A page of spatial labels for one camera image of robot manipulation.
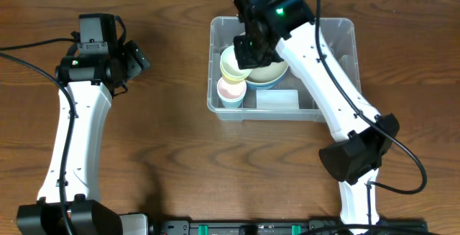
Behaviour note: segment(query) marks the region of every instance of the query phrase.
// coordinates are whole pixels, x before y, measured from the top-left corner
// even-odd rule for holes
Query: black cable
[[[329,66],[327,65],[326,61],[324,60],[324,55],[323,52],[321,51],[321,44],[320,44],[320,39],[319,39],[319,24],[320,24],[320,18],[321,18],[321,0],[316,0],[316,25],[315,25],[315,39],[316,39],[316,48],[318,50],[318,55],[323,63],[324,68],[326,69],[326,72],[328,73],[329,77],[331,78],[333,84],[337,87],[339,90],[340,94],[345,98],[346,102],[350,105],[350,107],[355,111],[356,115],[361,117],[368,125],[370,125],[373,129],[375,129],[377,132],[379,132],[381,135],[384,137],[388,138],[391,140],[393,143],[395,143],[399,148],[401,148],[409,157],[416,163],[418,169],[420,170],[420,173],[422,175],[422,183],[420,186],[414,190],[401,190],[397,188],[392,188],[388,185],[384,185],[378,182],[373,182],[369,181],[368,184],[370,185],[376,185],[378,187],[384,188],[386,190],[390,190],[395,193],[403,194],[403,195],[413,195],[416,193],[419,193],[422,191],[427,183],[427,176],[426,176],[426,171],[425,168],[423,167],[422,163],[420,160],[401,142],[399,142],[396,138],[391,137],[389,134],[387,134],[385,131],[383,131],[381,128],[379,128],[377,125],[374,124],[371,120],[369,120],[360,109],[358,109],[353,101],[348,97],[348,95],[345,93],[343,88],[340,86],[340,84],[337,82],[336,78],[331,72],[331,69],[329,69]]]
[[[59,198],[60,198],[61,214],[63,215],[65,228],[67,229],[67,232],[69,233],[69,235],[74,235],[76,234],[75,228],[70,222],[69,216],[67,214],[67,206],[65,204],[66,199],[65,199],[65,182],[64,181],[65,181],[65,166],[67,164],[70,140],[72,139],[73,123],[75,122],[75,104],[73,103],[73,100],[70,97],[69,93],[66,91],[66,89],[62,85],[60,85],[55,78],[53,78],[50,74],[46,73],[44,70],[26,61],[23,61],[11,55],[6,55],[2,52],[0,52],[0,57],[11,60],[15,63],[19,63],[20,65],[26,66],[28,68],[31,68],[35,70],[36,72],[38,72],[39,74],[45,76],[46,78],[51,80],[63,92],[65,98],[67,99],[67,102],[69,103],[69,106],[70,106],[69,108],[69,115],[70,115],[69,127],[67,130],[67,136],[65,137],[63,157],[61,159],[60,169],[59,169]]]
[[[46,44],[51,44],[51,43],[54,43],[54,42],[61,42],[61,41],[76,42],[72,38],[56,38],[56,39],[53,39],[53,40],[46,40],[46,41],[36,42],[36,43],[32,43],[32,44],[27,44],[27,45],[16,45],[16,46],[13,46],[13,47],[0,47],[0,51],[36,47],[36,46],[39,46],[39,45],[46,45]]]
[[[311,229],[310,231],[303,232],[299,235],[311,235],[319,234],[324,231],[344,231],[347,229],[367,229],[370,231],[389,231],[395,232],[396,234],[407,234],[407,235],[438,235],[426,231],[413,231],[409,229],[402,229],[398,227],[389,227],[389,226],[376,226],[376,225],[367,225],[367,224],[347,224],[347,225],[338,225],[338,226],[325,226],[317,229]]]

